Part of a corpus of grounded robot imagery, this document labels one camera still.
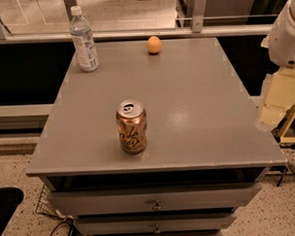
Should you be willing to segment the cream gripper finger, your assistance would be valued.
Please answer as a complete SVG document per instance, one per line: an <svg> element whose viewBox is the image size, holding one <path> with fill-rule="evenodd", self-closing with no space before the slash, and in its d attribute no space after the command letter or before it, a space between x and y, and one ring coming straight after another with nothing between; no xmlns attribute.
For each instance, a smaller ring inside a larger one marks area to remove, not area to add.
<svg viewBox="0 0 295 236"><path fill-rule="evenodd" d="M295 119L295 104L288 111L286 115L286 120L279 130L279 142L281 144L295 144L295 136L287 136L287 131L289 130L293 120Z"/></svg>
<svg viewBox="0 0 295 236"><path fill-rule="evenodd" d="M295 104L295 69L280 68L263 81L255 126L264 131L276 128Z"/></svg>

